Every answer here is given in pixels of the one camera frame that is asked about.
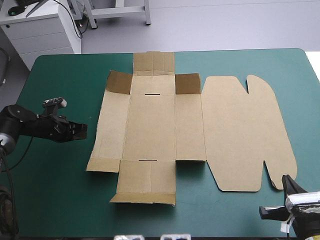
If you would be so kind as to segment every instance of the computer mouse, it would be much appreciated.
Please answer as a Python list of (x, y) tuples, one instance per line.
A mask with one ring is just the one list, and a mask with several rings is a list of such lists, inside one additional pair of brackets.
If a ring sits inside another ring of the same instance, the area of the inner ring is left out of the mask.
[(24, 6), (13, 6), (8, 10), (9, 16), (17, 16), (25, 11)]

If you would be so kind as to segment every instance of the grey floor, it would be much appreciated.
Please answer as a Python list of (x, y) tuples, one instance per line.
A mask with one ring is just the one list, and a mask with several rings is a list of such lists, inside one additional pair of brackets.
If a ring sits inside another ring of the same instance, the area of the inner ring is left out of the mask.
[[(92, 0), (96, 8), (114, 0)], [(127, 0), (126, 6), (143, 0)], [(82, 53), (208, 51), (301, 48), (320, 51), (320, 0), (150, 0), (152, 24), (143, 15), (98, 19), (88, 29)], [(16, 102), (29, 71), (0, 31), (0, 47), (11, 55), (0, 109)]]

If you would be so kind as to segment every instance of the cardboard flap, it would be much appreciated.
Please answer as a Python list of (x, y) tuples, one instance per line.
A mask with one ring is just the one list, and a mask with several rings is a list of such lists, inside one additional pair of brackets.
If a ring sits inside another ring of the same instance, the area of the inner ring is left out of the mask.
[(90, 157), (86, 171), (118, 173), (119, 168), (120, 159)]
[(175, 94), (201, 94), (199, 73), (176, 74)]
[(200, 94), (175, 96), (175, 159), (206, 161)]
[(113, 71), (109, 72), (106, 90), (118, 94), (130, 94), (132, 74)]
[(176, 205), (175, 193), (117, 193), (110, 203)]
[(148, 51), (133, 54), (133, 74), (136, 76), (174, 75), (173, 52)]
[(176, 163), (122, 160), (116, 192), (111, 202), (174, 204)]
[(105, 91), (87, 171), (118, 172), (126, 135), (130, 95)]
[(277, 99), (261, 78), (247, 80), (249, 94), (234, 76), (206, 79), (201, 101), (207, 162), (223, 191), (258, 191), (264, 161), (282, 189), (282, 175), (295, 178), (297, 165)]

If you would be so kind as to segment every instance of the cardboard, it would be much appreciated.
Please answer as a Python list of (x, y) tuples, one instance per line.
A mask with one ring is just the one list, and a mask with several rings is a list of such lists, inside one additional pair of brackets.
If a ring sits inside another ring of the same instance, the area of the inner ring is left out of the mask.
[(207, 161), (223, 191), (258, 191), (297, 165), (277, 99), (261, 78), (176, 74), (172, 52), (133, 54), (111, 71), (87, 171), (119, 172), (113, 203), (176, 203), (176, 161)]
[(263, 162), (272, 184), (297, 175), (296, 159), (276, 96), (261, 78), (210, 76), (201, 94), (207, 162), (220, 190), (255, 192)]

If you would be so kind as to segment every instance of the black cable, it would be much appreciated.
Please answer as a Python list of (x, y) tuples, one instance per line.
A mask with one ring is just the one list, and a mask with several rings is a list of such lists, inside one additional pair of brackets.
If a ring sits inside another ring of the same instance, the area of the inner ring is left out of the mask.
[(18, 225), (17, 225), (17, 215), (16, 215), (16, 200), (15, 200), (15, 189), (14, 189), (14, 183), (12, 181), (11, 173), (8, 167), (7, 159), (4, 155), (0, 157), (4, 163), (5, 171), (8, 176), (9, 185), (10, 185), (10, 191), (11, 191), (11, 199), (12, 199), (12, 234), (13, 239), (16, 239), (16, 234), (19, 232)]
[(11, 171), (12, 169), (14, 169), (16, 166), (18, 166), (18, 165), (22, 162), (22, 160), (24, 159), (25, 155), (27, 154), (27, 152), (28, 152), (28, 150), (29, 150), (29, 148), (30, 148), (30, 145), (31, 145), (33, 139), (34, 139), (34, 137), (31, 137), (28, 146), (27, 146), (26, 149), (24, 150), (23, 155), (21, 156), (21, 158), (19, 159), (19, 161), (18, 161), (15, 165), (13, 165), (12, 167), (9, 168), (10, 171)]
[(78, 33), (78, 31), (77, 31), (77, 26), (76, 26), (76, 24), (75, 24), (75, 22), (74, 22), (74, 18), (71, 16), (71, 13), (69, 12), (69, 10), (65, 7), (65, 5), (63, 5), (61, 2), (59, 2), (59, 1), (57, 1), (57, 0), (53, 0), (53, 1), (55, 1), (57, 4), (60, 4), (66, 11), (67, 11), (67, 13), (69, 14), (69, 17), (70, 17), (70, 19), (71, 19), (71, 22), (72, 22), (72, 24), (73, 24), (73, 28), (74, 28), (74, 31), (75, 31), (75, 34), (76, 34), (76, 36), (78, 37), (78, 38), (80, 38), (80, 39), (82, 39), (83, 38), (83, 36), (82, 36), (82, 33), (79, 31), (79, 33)]
[(83, 31), (83, 32), (79, 31), (81, 35), (84, 34), (84, 33), (87, 31), (88, 25), (89, 25), (89, 18), (88, 18), (88, 20), (86, 21), (86, 26), (85, 26), (84, 31)]

